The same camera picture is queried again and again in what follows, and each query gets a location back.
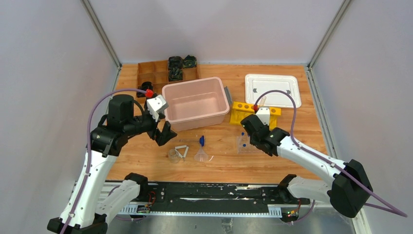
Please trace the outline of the pink plastic bin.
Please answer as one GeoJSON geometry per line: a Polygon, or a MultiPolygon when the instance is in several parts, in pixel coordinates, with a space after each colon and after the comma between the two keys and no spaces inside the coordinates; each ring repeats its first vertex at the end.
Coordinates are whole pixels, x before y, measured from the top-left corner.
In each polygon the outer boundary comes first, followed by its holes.
{"type": "Polygon", "coordinates": [[[169,105],[166,121],[176,132],[221,124],[230,110],[219,77],[168,84],[162,95],[169,105]]]}

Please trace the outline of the white plastic lid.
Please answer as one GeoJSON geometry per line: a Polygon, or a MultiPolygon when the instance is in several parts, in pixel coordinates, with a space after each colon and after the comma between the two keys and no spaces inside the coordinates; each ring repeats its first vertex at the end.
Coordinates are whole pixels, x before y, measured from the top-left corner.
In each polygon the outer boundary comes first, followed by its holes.
{"type": "MultiPolygon", "coordinates": [[[[254,104],[257,98],[267,91],[281,90],[293,98],[297,108],[301,107],[299,84],[295,76],[247,74],[244,84],[245,102],[248,104],[254,104]]],[[[264,105],[293,108],[291,100],[286,95],[278,92],[265,95],[264,105]]]]}

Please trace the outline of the clear plastic funnel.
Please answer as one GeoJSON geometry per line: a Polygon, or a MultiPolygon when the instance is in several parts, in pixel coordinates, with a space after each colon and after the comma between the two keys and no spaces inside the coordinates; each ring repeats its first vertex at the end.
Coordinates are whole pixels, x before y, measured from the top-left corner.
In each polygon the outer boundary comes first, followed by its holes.
{"type": "Polygon", "coordinates": [[[203,148],[200,147],[198,152],[194,156],[194,160],[198,162],[206,162],[209,160],[209,156],[205,153],[203,148]]]}

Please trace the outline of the yellow test tube rack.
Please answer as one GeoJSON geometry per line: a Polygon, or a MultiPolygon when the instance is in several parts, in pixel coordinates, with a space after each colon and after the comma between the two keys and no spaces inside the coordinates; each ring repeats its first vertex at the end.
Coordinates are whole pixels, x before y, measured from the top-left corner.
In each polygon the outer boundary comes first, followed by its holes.
{"type": "MultiPolygon", "coordinates": [[[[277,119],[281,116],[282,110],[276,107],[269,107],[270,119],[269,119],[269,128],[270,130],[277,127],[277,119]]],[[[254,113],[253,104],[243,103],[243,102],[233,102],[230,124],[241,125],[241,121],[254,113]]]]}

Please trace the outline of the small glass beaker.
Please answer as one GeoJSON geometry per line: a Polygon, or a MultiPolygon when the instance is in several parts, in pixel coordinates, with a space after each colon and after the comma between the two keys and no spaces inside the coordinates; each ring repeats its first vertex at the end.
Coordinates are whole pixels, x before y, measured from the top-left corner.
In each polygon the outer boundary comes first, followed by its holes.
{"type": "Polygon", "coordinates": [[[178,163],[180,161],[179,152],[176,149],[170,149],[168,151],[168,159],[171,163],[178,163]]]}

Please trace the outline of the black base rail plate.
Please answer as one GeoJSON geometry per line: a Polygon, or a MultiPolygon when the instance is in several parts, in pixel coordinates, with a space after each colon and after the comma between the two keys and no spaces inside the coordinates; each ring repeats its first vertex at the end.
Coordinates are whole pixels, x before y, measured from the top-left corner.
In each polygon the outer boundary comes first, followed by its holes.
{"type": "Polygon", "coordinates": [[[153,182],[146,196],[133,199],[120,214],[281,218],[310,203],[276,184],[153,182]]]}

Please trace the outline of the clear well plate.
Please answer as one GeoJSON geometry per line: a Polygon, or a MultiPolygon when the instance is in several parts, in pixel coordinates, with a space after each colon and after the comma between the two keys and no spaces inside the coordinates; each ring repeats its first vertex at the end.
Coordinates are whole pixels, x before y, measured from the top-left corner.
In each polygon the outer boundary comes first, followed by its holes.
{"type": "Polygon", "coordinates": [[[250,144],[250,137],[248,135],[241,135],[237,137],[236,141],[238,154],[264,154],[260,149],[250,144]]]}

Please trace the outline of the blue capped glass rod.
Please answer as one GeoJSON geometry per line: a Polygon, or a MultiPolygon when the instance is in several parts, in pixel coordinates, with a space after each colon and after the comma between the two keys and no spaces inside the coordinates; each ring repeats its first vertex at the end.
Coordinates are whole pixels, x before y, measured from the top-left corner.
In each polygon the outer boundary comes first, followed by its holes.
{"type": "Polygon", "coordinates": [[[200,137],[197,138],[191,138],[191,139],[179,139],[179,142],[196,142],[199,143],[201,145],[201,147],[205,146],[205,136],[202,135],[200,137]]]}

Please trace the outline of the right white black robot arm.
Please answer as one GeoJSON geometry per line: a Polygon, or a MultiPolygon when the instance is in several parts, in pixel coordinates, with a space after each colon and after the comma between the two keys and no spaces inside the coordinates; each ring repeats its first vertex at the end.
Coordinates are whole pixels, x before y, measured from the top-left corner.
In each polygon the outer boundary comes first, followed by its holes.
{"type": "Polygon", "coordinates": [[[341,215],[354,218],[369,199],[372,186],[360,162],[345,162],[307,149],[287,131],[278,127],[270,130],[256,115],[247,116],[241,125],[257,149],[286,158],[319,177],[314,180],[288,174],[279,183],[278,197],[283,203],[307,198],[329,203],[341,215]]]}

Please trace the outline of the white clay triangle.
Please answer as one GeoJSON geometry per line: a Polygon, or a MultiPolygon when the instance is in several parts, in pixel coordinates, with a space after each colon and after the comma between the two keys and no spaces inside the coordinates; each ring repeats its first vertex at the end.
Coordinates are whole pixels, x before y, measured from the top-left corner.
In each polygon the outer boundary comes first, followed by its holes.
{"type": "Polygon", "coordinates": [[[178,154],[178,156],[180,157],[180,159],[182,159],[183,161],[186,160],[188,151],[189,151],[189,146],[187,145],[181,145],[181,146],[176,146],[175,148],[176,153],[178,154]]]}

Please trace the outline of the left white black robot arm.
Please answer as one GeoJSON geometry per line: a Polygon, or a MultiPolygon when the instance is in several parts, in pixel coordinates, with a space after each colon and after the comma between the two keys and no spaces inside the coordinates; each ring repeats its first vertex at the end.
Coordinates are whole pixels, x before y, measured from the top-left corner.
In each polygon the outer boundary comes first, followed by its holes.
{"type": "Polygon", "coordinates": [[[104,234],[118,213],[133,199],[144,201],[149,196],[148,179],[128,174],[104,200],[99,196],[107,175],[122,148],[137,135],[147,134],[163,146],[176,137],[169,122],[158,128],[168,103],[162,95],[147,94],[144,105],[133,96],[119,94],[108,103],[108,112],[95,129],[87,129],[87,151],[73,194],[59,217],[49,220],[47,229],[56,234],[104,234]],[[141,115],[134,114],[139,107],[141,115]]]}

